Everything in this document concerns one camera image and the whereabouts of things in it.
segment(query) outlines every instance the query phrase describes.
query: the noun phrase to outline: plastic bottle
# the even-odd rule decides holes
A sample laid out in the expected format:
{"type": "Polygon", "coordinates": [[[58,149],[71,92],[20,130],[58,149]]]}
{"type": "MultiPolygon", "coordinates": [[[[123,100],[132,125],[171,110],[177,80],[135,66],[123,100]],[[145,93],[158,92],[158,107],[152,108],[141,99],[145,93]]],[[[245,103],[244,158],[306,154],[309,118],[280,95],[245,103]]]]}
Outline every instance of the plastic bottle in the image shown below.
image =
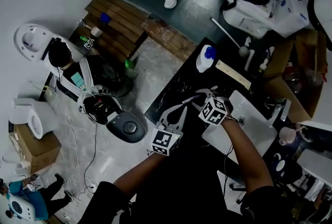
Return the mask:
{"type": "Polygon", "coordinates": [[[200,73],[210,68],[216,58],[216,49],[211,45],[204,45],[202,51],[197,57],[196,67],[200,73]]]}

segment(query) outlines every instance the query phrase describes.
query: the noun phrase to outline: cardboard box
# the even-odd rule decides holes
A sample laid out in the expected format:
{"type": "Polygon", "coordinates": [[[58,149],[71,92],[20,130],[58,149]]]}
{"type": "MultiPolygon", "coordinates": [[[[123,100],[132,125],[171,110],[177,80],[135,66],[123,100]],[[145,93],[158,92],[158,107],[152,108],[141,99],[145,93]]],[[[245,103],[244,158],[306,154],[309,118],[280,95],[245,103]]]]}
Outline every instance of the cardboard box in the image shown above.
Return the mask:
{"type": "Polygon", "coordinates": [[[15,133],[22,149],[22,158],[30,165],[30,174],[55,163],[61,144],[53,132],[37,139],[27,124],[19,124],[15,125],[15,133]]]}
{"type": "Polygon", "coordinates": [[[326,36],[318,31],[302,30],[295,37],[275,45],[272,59],[264,73],[270,80],[264,84],[264,89],[274,99],[287,98],[292,103],[288,117],[291,122],[311,120],[321,96],[322,86],[306,87],[301,102],[283,80],[292,49],[296,48],[298,64],[302,68],[325,72],[326,68],[326,36]]]}

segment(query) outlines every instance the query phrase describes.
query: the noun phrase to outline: white box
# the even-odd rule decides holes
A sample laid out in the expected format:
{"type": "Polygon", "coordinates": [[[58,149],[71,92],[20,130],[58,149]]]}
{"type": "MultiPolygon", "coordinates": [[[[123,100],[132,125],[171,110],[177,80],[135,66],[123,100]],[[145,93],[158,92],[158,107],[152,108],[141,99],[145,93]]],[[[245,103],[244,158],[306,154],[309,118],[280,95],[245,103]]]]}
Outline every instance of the white box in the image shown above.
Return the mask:
{"type": "Polygon", "coordinates": [[[224,101],[217,100],[213,97],[209,99],[203,110],[199,113],[199,118],[204,122],[218,126],[227,115],[224,101]]]}
{"type": "Polygon", "coordinates": [[[181,137],[182,135],[154,128],[150,144],[154,152],[169,156],[178,147],[181,137]]]}

